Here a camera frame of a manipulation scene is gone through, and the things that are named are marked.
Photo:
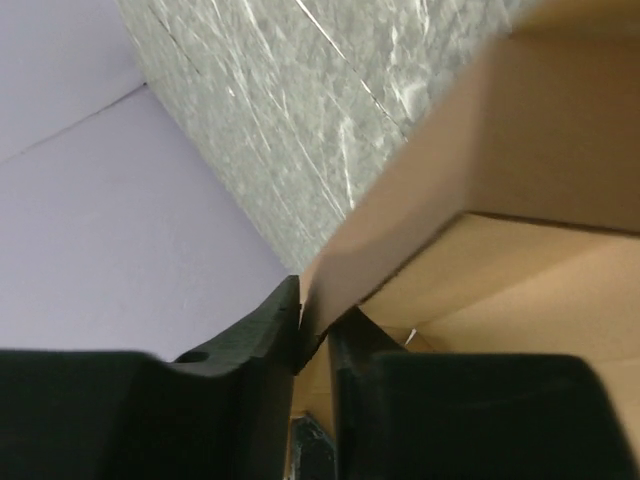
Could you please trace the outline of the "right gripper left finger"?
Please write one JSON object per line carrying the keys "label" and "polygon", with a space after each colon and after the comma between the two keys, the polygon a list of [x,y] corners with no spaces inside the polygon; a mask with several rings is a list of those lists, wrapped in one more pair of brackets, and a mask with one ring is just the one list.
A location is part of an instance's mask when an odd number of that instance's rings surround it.
{"label": "right gripper left finger", "polygon": [[141,352],[1,354],[5,479],[280,479],[300,310],[284,279],[167,362]]}

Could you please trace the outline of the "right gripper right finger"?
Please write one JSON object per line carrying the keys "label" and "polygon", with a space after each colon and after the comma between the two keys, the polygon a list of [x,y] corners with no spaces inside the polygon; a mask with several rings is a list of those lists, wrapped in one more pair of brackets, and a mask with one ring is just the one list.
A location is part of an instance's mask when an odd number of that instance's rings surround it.
{"label": "right gripper right finger", "polygon": [[580,358],[412,353],[357,309],[328,331],[341,479],[635,479]]}

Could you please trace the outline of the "brown cardboard box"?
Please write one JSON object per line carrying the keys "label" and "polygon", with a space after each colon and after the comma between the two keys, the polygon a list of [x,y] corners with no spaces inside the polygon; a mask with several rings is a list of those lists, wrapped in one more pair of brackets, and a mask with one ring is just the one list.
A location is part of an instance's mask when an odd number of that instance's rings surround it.
{"label": "brown cardboard box", "polygon": [[639,466],[639,5],[544,1],[491,38],[304,275],[294,428],[328,433],[329,328],[412,353],[555,354]]}

